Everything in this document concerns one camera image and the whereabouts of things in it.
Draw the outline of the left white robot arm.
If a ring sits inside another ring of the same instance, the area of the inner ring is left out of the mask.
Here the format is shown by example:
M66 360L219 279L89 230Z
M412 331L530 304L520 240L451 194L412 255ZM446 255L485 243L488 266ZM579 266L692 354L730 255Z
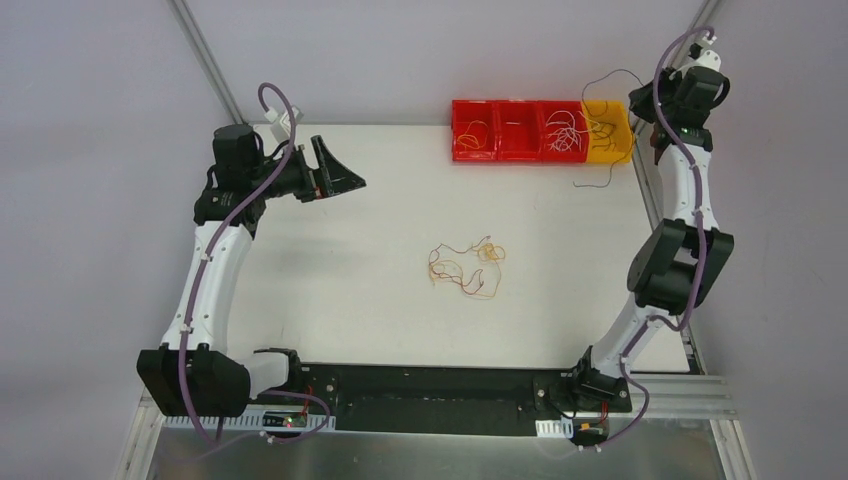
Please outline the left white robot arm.
M243 359L227 353L229 314L241 267L270 200L302 203L365 187L323 138L311 139L316 167L304 148L285 139L271 154L249 125L214 132L214 163L194 204L194 246L184 291L160 345L140 352L136 369L160 411L170 417L237 417L268 391L281 404L305 390L290 349L262 348Z

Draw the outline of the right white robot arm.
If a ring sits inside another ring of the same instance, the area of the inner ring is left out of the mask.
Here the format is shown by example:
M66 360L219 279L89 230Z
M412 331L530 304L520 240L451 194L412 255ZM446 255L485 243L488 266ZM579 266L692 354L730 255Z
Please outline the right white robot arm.
M607 333L567 374L569 400L583 410L629 395L632 363L662 328L679 332L706 298L735 246L709 199L711 111L729 93L715 66L665 68L629 95L630 110L653 127L650 145L666 187L663 217L634 257L627 303Z

